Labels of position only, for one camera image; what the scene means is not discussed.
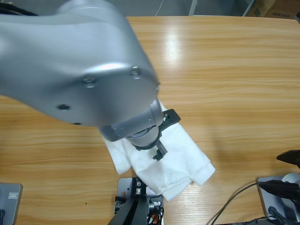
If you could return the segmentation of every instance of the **black mount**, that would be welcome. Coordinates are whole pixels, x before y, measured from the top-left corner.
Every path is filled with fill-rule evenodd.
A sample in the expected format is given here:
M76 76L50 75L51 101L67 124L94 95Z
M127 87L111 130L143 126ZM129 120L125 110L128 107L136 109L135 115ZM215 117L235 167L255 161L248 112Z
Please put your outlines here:
M163 208L163 197L147 196L146 187L138 177L132 178L130 197L115 197L115 216L108 225L147 225L152 211Z
M161 125L159 125L158 129L159 129L159 134L157 136L157 139L152 142L151 144L147 145L147 146L135 146L135 148L137 150L148 150L148 149L152 149L155 146L157 147L156 150L156 155L153 157L153 159L156 159L157 161L161 160L164 155L167 153L167 150L165 149L165 147L163 146L163 144L160 142L160 137L161 137L161 132L165 129L167 129L169 126L178 123L180 121L180 117L179 115L175 112L175 110L173 109L169 109L166 111L163 111L164 114L164 121Z

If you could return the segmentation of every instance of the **black cable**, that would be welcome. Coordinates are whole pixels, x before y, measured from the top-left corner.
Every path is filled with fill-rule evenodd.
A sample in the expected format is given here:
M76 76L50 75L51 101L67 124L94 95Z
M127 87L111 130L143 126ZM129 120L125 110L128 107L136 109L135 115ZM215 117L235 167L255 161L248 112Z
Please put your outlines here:
M29 12L25 9L18 8L14 5L8 3L1 3L0 2L0 14L7 14L7 15L35 15L37 14Z
M246 225L246 224L249 224L249 223L252 223L254 221L258 221L258 220L261 220L261 219L269 219L270 217L260 217L260 218L256 218L256 219L253 219L253 220L250 220L250 221L247 221L247 222L243 222L243 225Z
M247 187L243 188L242 190L238 191L236 194L234 194L227 202L226 204L220 209L220 211L217 213L215 219L211 222L211 225L214 225L214 223L216 222L216 220L219 218L219 216L222 214L222 212L224 211L224 209L227 207L227 205L241 192L243 192L244 190L248 189L249 187L252 187L254 185L257 185L257 183L254 184L250 184Z

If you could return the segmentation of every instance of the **screw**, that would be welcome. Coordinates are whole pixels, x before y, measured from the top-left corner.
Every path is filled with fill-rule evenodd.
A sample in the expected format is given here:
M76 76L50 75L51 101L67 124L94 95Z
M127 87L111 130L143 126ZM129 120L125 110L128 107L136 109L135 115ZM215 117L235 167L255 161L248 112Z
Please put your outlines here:
M134 79L140 78L140 68L138 66L134 66L131 68L131 75Z
M58 105L57 108L58 108L59 110L62 110L62 111L67 111L67 110L70 109L70 106L65 105L65 104L61 104L61 105Z
M135 194L136 195L140 195L142 193L142 189L141 188L137 188L136 190L135 190Z
M93 88L96 86L96 78L91 75L85 75L82 81L86 84L87 88Z

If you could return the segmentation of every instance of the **metal bracket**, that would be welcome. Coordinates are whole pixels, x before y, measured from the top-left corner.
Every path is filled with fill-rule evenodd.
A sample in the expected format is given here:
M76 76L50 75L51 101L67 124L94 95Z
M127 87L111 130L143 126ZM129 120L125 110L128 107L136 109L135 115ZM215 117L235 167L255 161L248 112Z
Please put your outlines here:
M115 197L115 216L108 225L147 225L152 210L163 206L163 197L155 195L138 177L121 178Z

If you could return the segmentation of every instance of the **gray device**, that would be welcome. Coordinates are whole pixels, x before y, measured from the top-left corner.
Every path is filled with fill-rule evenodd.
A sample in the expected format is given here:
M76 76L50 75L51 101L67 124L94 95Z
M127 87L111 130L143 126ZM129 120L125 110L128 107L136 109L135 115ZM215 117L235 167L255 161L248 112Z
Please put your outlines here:
M169 116L159 80L126 18L104 0L52 16L0 15L0 94L68 123L98 127L138 150L157 146Z
M15 224L22 189L21 184L0 183L0 222L2 225Z

